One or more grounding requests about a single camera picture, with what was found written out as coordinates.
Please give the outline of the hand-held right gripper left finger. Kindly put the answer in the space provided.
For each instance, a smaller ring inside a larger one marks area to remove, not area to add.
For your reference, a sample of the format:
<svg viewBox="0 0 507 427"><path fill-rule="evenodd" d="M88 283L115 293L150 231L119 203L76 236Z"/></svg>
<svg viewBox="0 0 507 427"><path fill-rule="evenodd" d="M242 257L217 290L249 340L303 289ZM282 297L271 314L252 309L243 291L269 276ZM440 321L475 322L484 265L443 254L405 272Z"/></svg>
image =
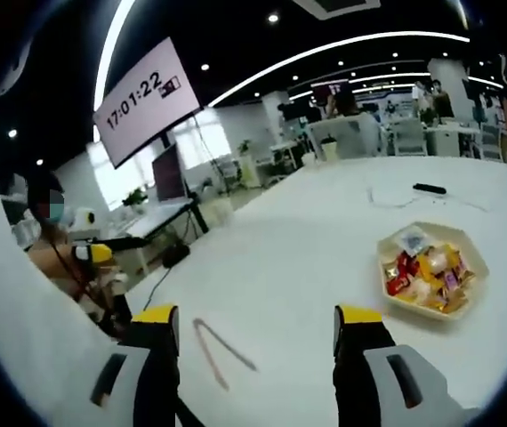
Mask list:
<svg viewBox="0 0 507 427"><path fill-rule="evenodd" d="M180 384L179 310L133 317L120 343L96 348L68 377L57 426L174 426Z"/></svg>

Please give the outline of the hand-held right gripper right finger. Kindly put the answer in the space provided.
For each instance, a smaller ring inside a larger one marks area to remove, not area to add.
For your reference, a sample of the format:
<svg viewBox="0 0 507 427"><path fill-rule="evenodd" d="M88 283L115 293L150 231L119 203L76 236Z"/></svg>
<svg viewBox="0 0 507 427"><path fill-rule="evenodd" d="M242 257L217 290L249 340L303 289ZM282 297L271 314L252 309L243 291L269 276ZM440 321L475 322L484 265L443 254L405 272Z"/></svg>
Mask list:
<svg viewBox="0 0 507 427"><path fill-rule="evenodd" d="M340 426L467 426L480 413L454 400L446 377L397 345L370 309L334 308L333 385Z"/></svg>

